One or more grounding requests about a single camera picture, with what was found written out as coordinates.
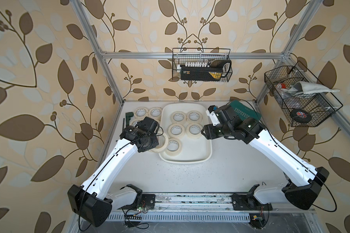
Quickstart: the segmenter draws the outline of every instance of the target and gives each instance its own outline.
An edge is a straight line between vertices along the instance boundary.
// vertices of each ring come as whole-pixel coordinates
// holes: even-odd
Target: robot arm
[[[136,152],[150,150],[159,144],[156,137],[158,128],[158,123],[149,117],[145,117],[136,127],[126,127],[98,169],[81,186],[73,185],[67,192],[73,212],[98,227],[112,209],[126,205],[137,207],[143,191],[132,184],[112,193],[110,199],[105,197],[122,167]]]
[[[201,133],[207,139],[224,137],[242,140],[262,152],[289,177],[290,180],[284,187],[255,185],[251,191],[259,203],[288,200],[294,206],[308,210],[319,195],[329,172],[323,167],[315,168],[299,158],[273,137],[257,119],[249,117],[242,121],[231,103],[220,108],[210,106],[206,113],[212,124],[205,125]]]

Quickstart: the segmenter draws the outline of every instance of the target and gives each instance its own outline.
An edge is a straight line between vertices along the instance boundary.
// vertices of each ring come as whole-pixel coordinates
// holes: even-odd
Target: leaf-patterned wallpaper
[[[81,0],[109,52],[281,52],[309,0]]]
[[[324,0],[299,39],[292,56],[301,61],[344,104],[340,110],[350,119],[350,1]],[[317,210],[330,233],[350,233],[350,140],[332,119],[316,128],[289,127],[271,95],[261,104],[262,115],[277,139],[303,159],[329,172],[327,185],[337,202],[337,211]],[[323,188],[316,205],[334,209],[332,198]]]
[[[254,100],[264,85],[263,74],[273,60],[232,60],[229,82],[173,79],[171,62],[155,59],[109,59],[109,66],[126,100]]]
[[[96,166],[118,104],[84,35],[68,1],[0,1],[0,232],[61,232]]]

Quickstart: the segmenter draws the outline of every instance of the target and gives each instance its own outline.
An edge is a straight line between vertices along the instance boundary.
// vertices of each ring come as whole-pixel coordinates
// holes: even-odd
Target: black cable
[[[269,209],[269,208],[270,208],[270,207],[269,207],[269,205],[268,205],[268,203],[267,203],[268,216],[267,216],[267,220],[266,220],[265,224],[262,226],[262,228],[265,227],[266,224],[268,223],[268,219],[269,219],[269,217],[270,217],[270,216],[269,216],[269,215],[270,215],[270,214],[269,214],[269,212],[270,212],[270,209]]]
[[[159,135],[155,135],[155,136],[161,136],[161,135],[163,135],[163,128],[161,127],[161,126],[158,126],[159,128],[161,128],[162,129],[162,134],[159,134]],[[84,200],[84,196],[85,196],[85,193],[87,192],[87,190],[89,189],[89,187],[91,186],[91,184],[95,181],[95,179],[98,177],[98,175],[102,172],[102,170],[104,170],[104,168],[107,166],[107,164],[112,160],[112,158],[114,158],[114,156],[120,151],[120,150],[122,150],[123,148],[125,148],[128,144],[131,144],[132,142],[135,142],[135,141],[137,141],[137,140],[139,140],[139,139],[142,139],[142,138],[145,138],[145,137],[140,137],[140,138],[138,138],[138,139],[135,139],[135,140],[133,140],[133,141],[131,141],[131,142],[129,142],[129,143],[127,143],[126,145],[124,145],[124,146],[122,146],[117,152],[115,152],[115,154],[109,159],[109,161],[107,161],[107,163],[103,166],[103,168],[98,172],[98,174],[95,176],[95,178],[91,181],[91,183],[89,183],[89,185],[88,185],[88,187],[87,187],[87,189],[85,189],[85,191],[84,191],[84,193],[83,193],[83,196],[82,196],[82,199],[81,199],[81,202],[80,202],[80,206],[79,206],[79,213],[78,213],[78,227],[79,227],[79,230],[80,231],[86,231],[92,224],[89,224],[89,226],[86,228],[86,229],[84,229],[84,230],[82,230],[81,229],[81,214],[80,214],[80,212],[81,212],[81,210],[82,210],[82,205],[83,205],[83,200]]]
[[[130,211],[130,210],[133,210],[133,209],[129,209],[129,210],[127,210],[126,212],[123,210],[123,208],[121,208],[121,210],[123,211],[123,214],[125,215],[125,224],[126,224],[126,220],[128,220],[128,222],[131,223],[132,226],[134,226],[134,227],[136,227],[136,228],[139,228],[139,229],[141,229],[141,230],[144,230],[144,229],[149,228],[149,223],[140,223],[140,224],[134,225],[134,224],[128,219],[128,217],[127,217],[127,212]],[[147,226],[147,227],[138,227],[138,226],[144,225],[144,224],[146,224],[146,225],[148,225],[148,226]]]
[[[252,107],[252,109],[254,110],[255,114],[257,115],[257,117],[258,117],[258,119],[259,119],[258,113],[257,113],[257,111],[253,108],[253,106],[252,106],[248,101],[246,101],[246,100],[243,100],[243,101],[247,102],[247,103]],[[301,166],[303,166],[304,168],[306,168],[309,172],[311,172],[315,177],[317,177],[317,178],[320,180],[320,182],[324,185],[324,187],[328,190],[329,194],[331,195],[335,207],[334,207],[334,210],[325,210],[325,209],[323,209],[323,208],[321,208],[321,207],[318,207],[317,205],[314,205],[314,204],[312,204],[312,205],[315,206],[315,207],[317,207],[317,208],[319,208],[319,209],[321,209],[321,210],[324,210],[324,211],[326,211],[326,212],[335,212],[335,211],[337,210],[337,203],[336,203],[336,200],[334,199],[334,197],[333,197],[333,195],[332,195],[331,190],[328,189],[327,185],[326,185],[315,173],[313,173],[308,167],[306,167],[305,165],[303,165],[303,164],[302,164],[300,161],[298,161],[294,156],[292,156],[288,151],[286,151],[283,147],[281,147],[281,146],[275,141],[274,137],[272,136],[271,132],[268,130],[267,127],[266,127],[266,130],[267,130],[267,132],[270,134],[270,137],[272,138],[273,142],[275,142],[275,144],[276,144],[278,147],[280,147],[283,151],[285,151],[285,153],[287,153],[288,155],[290,155],[295,161],[297,161]]]

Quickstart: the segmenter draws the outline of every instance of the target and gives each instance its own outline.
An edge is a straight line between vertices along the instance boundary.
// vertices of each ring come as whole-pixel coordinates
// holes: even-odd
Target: masking tape roll
[[[202,121],[202,114],[199,111],[189,111],[187,114],[187,120],[188,122],[199,124]]]
[[[142,121],[143,118],[133,118],[130,120],[129,124],[132,125],[133,127],[136,126],[136,124],[139,122],[139,121]]]
[[[186,129],[183,125],[176,123],[170,125],[168,131],[169,137],[182,138],[185,135]]]
[[[171,114],[170,120],[173,124],[184,124],[187,121],[187,115],[182,111],[176,111]]]
[[[202,136],[202,126],[197,123],[189,123],[187,127],[187,136],[192,139],[198,139]]]
[[[155,148],[151,149],[150,151],[154,152],[154,153],[161,153],[163,152],[164,150],[166,150],[168,144],[169,144],[169,137],[167,136],[166,133],[163,133],[161,136],[157,136],[157,138],[159,137],[164,137],[164,143],[162,146],[156,146]]]
[[[181,152],[181,142],[177,138],[170,138],[167,149],[165,150],[168,156],[177,156]]]
[[[145,107],[140,107],[140,108],[138,108],[138,109],[136,109],[135,111],[134,111],[134,117],[135,118],[145,118],[146,116],[148,116],[148,109],[147,108],[145,108]]]
[[[154,107],[149,110],[149,117],[152,119],[161,119],[162,115],[162,108],[160,107]]]

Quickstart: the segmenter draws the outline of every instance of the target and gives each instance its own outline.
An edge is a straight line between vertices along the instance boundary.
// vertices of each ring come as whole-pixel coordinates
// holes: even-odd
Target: black wire basket
[[[270,89],[270,94],[275,97],[280,105],[290,126],[316,127],[343,105],[331,92],[327,94],[299,94],[287,98],[283,96],[281,88],[287,88],[299,81],[308,82],[301,67],[305,66],[302,64],[299,67],[297,62],[295,66],[281,66],[267,71],[265,73],[265,83]],[[316,83],[323,85],[310,70],[308,71],[316,78]]]
[[[228,82],[232,76],[230,49],[172,49],[172,81]]]

